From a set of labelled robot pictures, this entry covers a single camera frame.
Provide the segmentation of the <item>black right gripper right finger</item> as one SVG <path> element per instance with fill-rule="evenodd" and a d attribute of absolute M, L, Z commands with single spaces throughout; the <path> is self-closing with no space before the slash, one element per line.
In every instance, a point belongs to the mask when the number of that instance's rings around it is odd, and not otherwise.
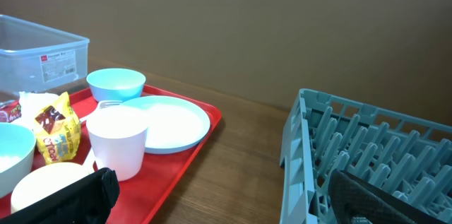
<path fill-rule="evenodd" d="M 441 224 L 442 221 L 349 172 L 332 171 L 328 196 L 338 223 Z"/>

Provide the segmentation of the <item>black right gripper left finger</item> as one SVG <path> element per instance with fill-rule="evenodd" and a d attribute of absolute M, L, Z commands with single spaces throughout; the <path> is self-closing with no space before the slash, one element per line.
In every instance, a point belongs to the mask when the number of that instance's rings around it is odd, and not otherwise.
<path fill-rule="evenodd" d="M 115 171 L 108 167 L 1 219 L 1 224 L 105 224 L 119 198 Z"/>

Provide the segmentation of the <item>yellow plastic cup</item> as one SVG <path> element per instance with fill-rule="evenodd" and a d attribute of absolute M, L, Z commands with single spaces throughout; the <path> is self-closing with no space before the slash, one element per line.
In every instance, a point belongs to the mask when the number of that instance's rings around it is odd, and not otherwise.
<path fill-rule="evenodd" d="M 22 210 L 91 173 L 93 169 L 70 162 L 40 167 L 22 178 L 14 188 L 11 213 Z"/>

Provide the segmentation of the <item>yellow snack wrapper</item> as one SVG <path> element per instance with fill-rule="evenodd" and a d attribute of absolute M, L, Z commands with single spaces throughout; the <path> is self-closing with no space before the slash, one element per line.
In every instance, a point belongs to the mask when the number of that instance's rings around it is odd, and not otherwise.
<path fill-rule="evenodd" d="M 33 133 L 46 165 L 75 158 L 81 142 L 81 123 L 67 92 L 34 116 Z"/>

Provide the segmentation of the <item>green bowl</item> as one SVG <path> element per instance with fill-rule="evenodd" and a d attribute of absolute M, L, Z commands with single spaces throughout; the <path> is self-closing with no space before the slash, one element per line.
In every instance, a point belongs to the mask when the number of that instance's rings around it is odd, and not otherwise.
<path fill-rule="evenodd" d="M 35 144 L 35 136 L 30 129 L 1 123 L 1 198 L 12 192 L 31 171 Z"/>

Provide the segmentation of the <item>white tissue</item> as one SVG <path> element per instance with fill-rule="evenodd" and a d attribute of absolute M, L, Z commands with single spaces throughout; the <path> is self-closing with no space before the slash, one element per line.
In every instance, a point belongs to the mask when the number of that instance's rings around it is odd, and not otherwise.
<path fill-rule="evenodd" d="M 49 106 L 58 99 L 58 95 L 54 93 L 27 93 L 19 92 L 19 104 L 21 106 L 21 116 L 14 121 L 13 124 L 24 126 L 30 130 L 33 129 L 35 117 L 40 110 Z"/>

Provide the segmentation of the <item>red snack wrapper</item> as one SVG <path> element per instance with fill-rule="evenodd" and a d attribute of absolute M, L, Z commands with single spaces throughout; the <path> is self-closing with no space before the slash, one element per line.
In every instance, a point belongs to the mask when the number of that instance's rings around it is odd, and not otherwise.
<path fill-rule="evenodd" d="M 12 122 L 22 116 L 19 100 L 8 100 L 0 106 L 0 122 Z"/>

